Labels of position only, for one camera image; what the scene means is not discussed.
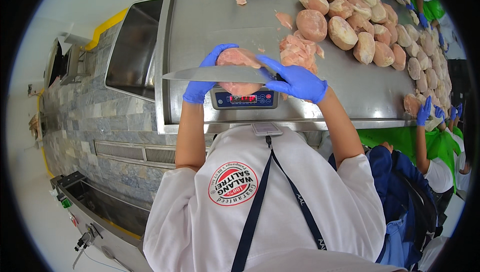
gray stone tile wall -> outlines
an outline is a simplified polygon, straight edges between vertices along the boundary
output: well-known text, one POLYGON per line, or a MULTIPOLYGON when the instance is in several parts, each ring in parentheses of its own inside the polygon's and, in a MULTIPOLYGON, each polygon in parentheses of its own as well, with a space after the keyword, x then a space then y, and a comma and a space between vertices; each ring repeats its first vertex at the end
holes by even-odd
POLYGON ((90 183, 125 201, 150 208, 167 169, 147 167, 95 155, 93 140, 175 145, 176 135, 158 135, 155 104, 105 88, 111 46, 119 24, 100 35, 87 60, 91 76, 60 86, 58 79, 43 95, 47 121, 44 150, 54 175, 80 171, 90 183))

circular logo print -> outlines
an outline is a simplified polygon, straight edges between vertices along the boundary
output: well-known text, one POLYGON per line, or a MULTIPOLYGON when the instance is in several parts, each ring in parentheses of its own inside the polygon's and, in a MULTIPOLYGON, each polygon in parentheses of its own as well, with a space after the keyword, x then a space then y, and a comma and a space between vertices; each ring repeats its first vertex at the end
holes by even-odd
POLYGON ((237 205, 252 198, 257 188, 255 172, 241 162, 231 161, 215 171, 208 185, 208 195, 219 205, 237 205))

ventilation grille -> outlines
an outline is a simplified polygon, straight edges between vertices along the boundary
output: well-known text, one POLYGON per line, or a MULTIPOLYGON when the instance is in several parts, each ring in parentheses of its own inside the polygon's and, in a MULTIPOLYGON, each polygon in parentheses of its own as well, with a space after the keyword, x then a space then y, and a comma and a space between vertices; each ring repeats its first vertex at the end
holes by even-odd
POLYGON ((137 161, 143 161, 144 159, 141 148, 97 143, 96 149, 97 154, 124 157, 137 161))
POLYGON ((94 141, 96 154, 118 161, 159 168, 175 167, 175 147, 94 141))
POLYGON ((147 161, 175 164, 175 150, 145 148, 147 161))

navy lanyard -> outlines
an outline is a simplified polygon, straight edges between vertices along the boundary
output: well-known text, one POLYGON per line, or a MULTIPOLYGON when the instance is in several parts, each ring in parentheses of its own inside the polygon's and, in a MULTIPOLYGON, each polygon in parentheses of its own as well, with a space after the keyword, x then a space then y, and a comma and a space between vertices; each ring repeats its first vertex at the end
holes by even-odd
POLYGON ((263 171, 263 175, 261 176, 260 185, 258 186, 257 194, 251 204, 250 212, 248 213, 247 221, 245 221, 245 226, 243 226, 242 236, 240 237, 240 242, 238 243, 239 246, 237 248, 237 253, 235 254, 235 258, 233 259, 232 264, 232 272, 242 272, 245 268, 245 262, 247 261, 248 252, 250 250, 250 245, 252 244, 251 240, 253 239, 253 235, 255 232, 255 227, 257 226, 258 216, 260 214, 260 209, 263 202, 263 197, 265 195, 265 189, 267 187, 268 181, 268 174, 270 173, 270 164, 272 162, 272 158, 277 164, 277 166, 282 170, 283 174, 287 178, 290 186, 292 188, 293 194, 295 195, 298 205, 302 210, 303 216, 305 217, 305 221, 307 221, 308 227, 310 228, 310 232, 315 239, 315 243, 317 244, 318 249, 320 250, 327 250, 325 246, 325 242, 323 241, 322 234, 318 229, 317 223, 315 223, 315 219, 311 214, 310 210, 308 209, 307 203, 303 200, 302 195, 298 191, 297 187, 293 184, 290 180, 288 175, 283 170, 282 166, 278 162, 275 153, 273 152, 272 148, 272 138, 270 136, 266 136, 265 140, 267 141, 268 147, 270 148, 270 157, 268 158, 267 165, 263 171))

red digital display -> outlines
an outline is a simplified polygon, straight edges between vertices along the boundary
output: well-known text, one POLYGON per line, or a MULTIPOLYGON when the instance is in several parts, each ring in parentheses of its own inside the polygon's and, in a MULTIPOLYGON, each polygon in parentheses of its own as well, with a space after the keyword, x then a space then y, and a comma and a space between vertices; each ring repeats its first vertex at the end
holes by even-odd
POLYGON ((230 103, 257 103, 257 96, 230 96, 230 103))

